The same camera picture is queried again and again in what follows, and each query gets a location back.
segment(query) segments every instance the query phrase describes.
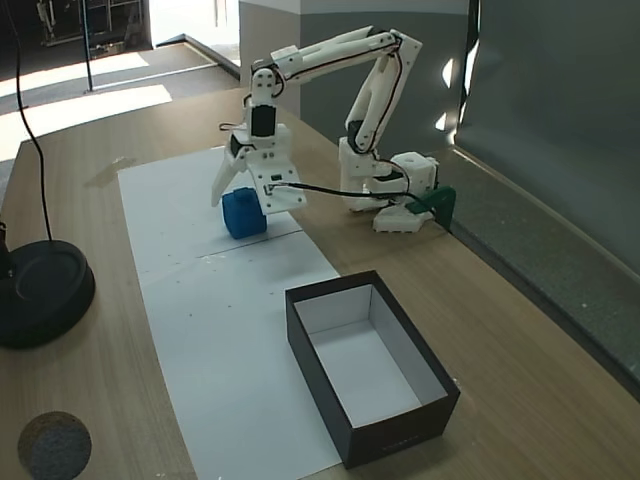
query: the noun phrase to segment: robotic arm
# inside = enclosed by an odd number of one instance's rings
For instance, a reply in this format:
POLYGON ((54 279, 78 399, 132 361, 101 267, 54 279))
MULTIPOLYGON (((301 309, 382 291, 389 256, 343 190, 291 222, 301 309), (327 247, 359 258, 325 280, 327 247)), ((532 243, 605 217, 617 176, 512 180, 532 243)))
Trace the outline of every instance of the robotic arm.
POLYGON ((400 99, 422 44, 396 30, 363 28, 299 50, 278 50, 252 67, 244 123, 231 129, 225 161, 213 185, 217 206, 237 173, 250 171, 262 211, 273 214, 306 205, 291 162, 291 132, 276 121, 276 99, 288 85, 375 60, 347 117, 340 139, 341 192, 351 210, 382 208, 376 231, 416 232, 432 218, 406 207, 436 186, 437 162, 417 153, 382 160, 377 146, 400 99))

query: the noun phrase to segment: gray wall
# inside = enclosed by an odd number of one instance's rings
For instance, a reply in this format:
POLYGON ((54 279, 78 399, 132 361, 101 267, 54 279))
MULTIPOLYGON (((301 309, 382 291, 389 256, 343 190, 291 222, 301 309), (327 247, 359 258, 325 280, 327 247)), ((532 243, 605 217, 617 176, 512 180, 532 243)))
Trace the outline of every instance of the gray wall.
MULTIPOLYGON (((442 10, 441 0, 420 1, 421 5, 432 3, 437 7, 436 11, 442 10)), ((293 1, 278 0, 274 3, 282 5, 293 1)), ((456 75, 451 88, 447 88, 442 70, 451 58, 456 62, 457 68, 454 71, 460 69, 467 35, 466 3, 461 0, 446 3, 455 4, 459 13, 304 13, 321 11, 324 4, 305 0, 300 5, 300 11, 295 12, 241 2, 240 54, 243 84, 248 84, 249 68, 253 61, 284 46, 296 44, 304 47, 368 25, 395 28, 417 38, 425 46, 380 144, 381 153, 391 156, 405 151, 427 153, 442 148, 447 145, 448 132, 437 130, 435 124, 444 112, 449 114, 449 126, 457 123, 463 81, 462 75, 456 75)), ((357 8, 366 10, 367 7, 363 5, 367 4, 377 10, 388 10, 396 2, 363 0, 357 3, 357 8)), ((346 10, 344 5, 336 5, 335 8, 346 10)), ((411 6, 406 1, 403 5, 411 6)), ((372 65, 373 62, 341 70, 302 87, 294 87, 285 93, 280 105, 298 114, 327 138, 337 142, 345 134, 345 119, 372 65)))
POLYGON ((456 142, 640 273, 640 2, 485 0, 456 142))

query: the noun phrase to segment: sunlight on floor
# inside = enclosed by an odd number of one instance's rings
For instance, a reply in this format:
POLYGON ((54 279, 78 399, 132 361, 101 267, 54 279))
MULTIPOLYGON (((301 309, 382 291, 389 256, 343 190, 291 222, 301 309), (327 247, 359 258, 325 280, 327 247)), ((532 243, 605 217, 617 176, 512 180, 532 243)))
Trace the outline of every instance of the sunlight on floor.
MULTIPOLYGON (((91 62, 91 73, 101 75, 104 73, 120 72, 134 68, 148 67, 149 64, 138 53, 124 53, 112 57, 100 58, 91 62)), ((60 82, 76 80, 87 76, 87 65, 76 63, 64 67, 43 70, 28 75, 23 75, 20 80, 20 88, 23 92, 35 88, 45 87, 60 82)), ((0 82, 0 97, 15 95, 16 81, 14 78, 0 82)))
MULTIPOLYGON (((100 118, 171 102, 163 85, 131 88, 99 95, 86 95, 26 110, 27 120, 37 137, 100 118)), ((28 138, 18 112, 0 116, 0 162, 12 160, 20 144, 28 138)))

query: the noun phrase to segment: round hole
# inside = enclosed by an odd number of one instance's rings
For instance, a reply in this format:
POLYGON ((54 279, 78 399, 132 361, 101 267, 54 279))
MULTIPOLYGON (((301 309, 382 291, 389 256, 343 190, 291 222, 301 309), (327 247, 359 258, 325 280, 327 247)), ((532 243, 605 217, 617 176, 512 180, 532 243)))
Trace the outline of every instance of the round hole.
POLYGON ((33 480, 73 480, 89 463, 91 436, 73 415, 47 413, 24 428, 18 456, 33 480))

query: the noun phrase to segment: white paper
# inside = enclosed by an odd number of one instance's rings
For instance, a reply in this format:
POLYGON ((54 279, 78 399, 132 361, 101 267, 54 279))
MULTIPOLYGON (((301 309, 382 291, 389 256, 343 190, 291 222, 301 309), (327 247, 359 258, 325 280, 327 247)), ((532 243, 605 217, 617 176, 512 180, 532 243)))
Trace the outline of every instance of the white paper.
MULTIPOLYGON (((118 173, 139 273, 302 230, 291 215, 282 213, 268 217, 265 234, 234 240, 224 225, 222 206, 211 207, 211 186, 223 158, 220 147, 118 173)), ((245 172, 228 191, 249 186, 253 181, 245 172)))
POLYGON ((210 206, 220 153, 120 172, 138 278, 198 477, 295 480, 340 458, 287 342, 284 290, 337 273, 289 214, 228 235, 210 206))
POLYGON ((340 463, 286 338, 284 290, 335 270, 302 232, 141 277, 201 479, 298 479, 340 463))

